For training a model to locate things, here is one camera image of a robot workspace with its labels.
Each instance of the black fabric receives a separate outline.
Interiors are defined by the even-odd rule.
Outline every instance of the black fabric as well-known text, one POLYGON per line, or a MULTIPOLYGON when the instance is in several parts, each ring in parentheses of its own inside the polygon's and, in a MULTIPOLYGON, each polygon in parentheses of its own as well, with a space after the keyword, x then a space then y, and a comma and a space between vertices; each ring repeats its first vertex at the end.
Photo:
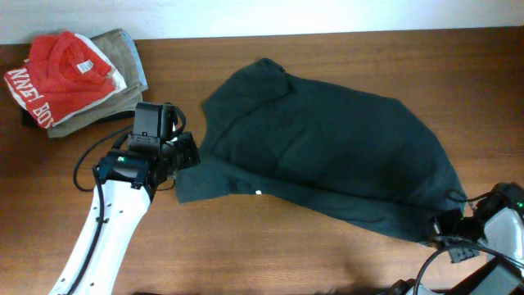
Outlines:
POLYGON ((431 217, 463 204, 436 136, 398 100, 289 75, 267 58, 204 103, 201 164, 177 197, 272 194, 364 229, 422 242, 431 217))

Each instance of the folded clothes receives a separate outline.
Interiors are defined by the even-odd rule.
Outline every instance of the folded clothes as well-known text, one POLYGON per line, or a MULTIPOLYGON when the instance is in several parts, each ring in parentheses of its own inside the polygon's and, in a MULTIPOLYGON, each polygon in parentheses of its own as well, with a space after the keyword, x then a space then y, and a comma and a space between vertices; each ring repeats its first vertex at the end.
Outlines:
POLYGON ((301 79, 262 59, 204 103, 201 164, 177 174, 180 202, 267 193, 364 229, 427 241, 463 209, 436 136, 398 100, 301 79))
POLYGON ((29 60, 4 79, 13 98, 47 129, 126 88, 124 78, 100 53, 79 34, 39 36, 29 60))
POLYGON ((47 135, 50 138, 66 136, 119 112, 134 111, 136 104, 142 101, 142 92, 147 90, 146 76, 137 48, 124 30, 114 29, 92 38, 92 41, 122 74, 127 88, 112 95, 103 103, 72 116, 60 125, 47 129, 47 135))

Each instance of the white wall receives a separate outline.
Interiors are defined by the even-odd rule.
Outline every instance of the white wall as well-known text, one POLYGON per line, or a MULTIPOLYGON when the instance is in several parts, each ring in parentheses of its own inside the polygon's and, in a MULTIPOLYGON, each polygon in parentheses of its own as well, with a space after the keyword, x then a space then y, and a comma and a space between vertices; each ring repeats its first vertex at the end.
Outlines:
POLYGON ((0 43, 114 28, 134 39, 524 25, 524 0, 0 0, 0 43))

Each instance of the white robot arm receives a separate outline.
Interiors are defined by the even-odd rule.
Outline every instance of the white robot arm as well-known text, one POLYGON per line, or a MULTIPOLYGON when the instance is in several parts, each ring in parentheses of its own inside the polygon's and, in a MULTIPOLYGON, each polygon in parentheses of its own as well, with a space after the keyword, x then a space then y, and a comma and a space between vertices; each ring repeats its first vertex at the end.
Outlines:
MULTIPOLYGON (((104 140, 90 147, 85 156, 104 140)), ((178 170, 200 163, 190 132, 183 132, 185 116, 170 104, 140 102, 133 131, 120 136, 93 167, 97 186, 82 232, 50 295, 111 294, 120 264, 138 222, 146 214, 158 186, 178 170), (178 118, 181 126, 176 128, 178 118), (128 151, 120 150, 128 140, 128 151)))
POLYGON ((502 295, 521 288, 524 189, 517 184, 497 184, 475 200, 479 202, 471 217, 463 217, 460 211, 447 211, 432 220, 430 240, 439 250, 424 263, 416 280, 400 280, 388 294, 439 294, 419 284, 424 270, 441 252, 449 252, 453 263, 478 256, 479 251, 489 254, 484 266, 444 294, 502 295))

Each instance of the wooden table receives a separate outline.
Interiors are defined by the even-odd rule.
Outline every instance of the wooden table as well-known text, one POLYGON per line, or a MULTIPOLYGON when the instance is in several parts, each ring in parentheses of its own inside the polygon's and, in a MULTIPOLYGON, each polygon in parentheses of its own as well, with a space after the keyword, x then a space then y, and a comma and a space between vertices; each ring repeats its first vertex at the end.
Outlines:
MULTIPOLYGON (((400 99, 442 142, 470 197, 503 181, 524 184, 524 29, 461 29, 261 38, 137 41, 147 101, 172 102, 200 144, 201 103, 235 70, 270 57, 303 78, 400 99)), ((1 46, 2 73, 28 46, 1 46)), ((20 126, 2 84, 0 293, 48 293, 92 200, 72 184, 81 153, 130 120, 64 139, 20 126)), ((87 159, 94 163, 110 144, 87 159)), ((90 165, 79 180, 93 185, 90 165)), ((115 294, 313 293, 385 288, 414 278, 434 249, 359 229, 272 196, 180 205, 156 195, 138 226, 115 294)), ((444 255, 423 282, 453 286, 482 265, 444 255)))

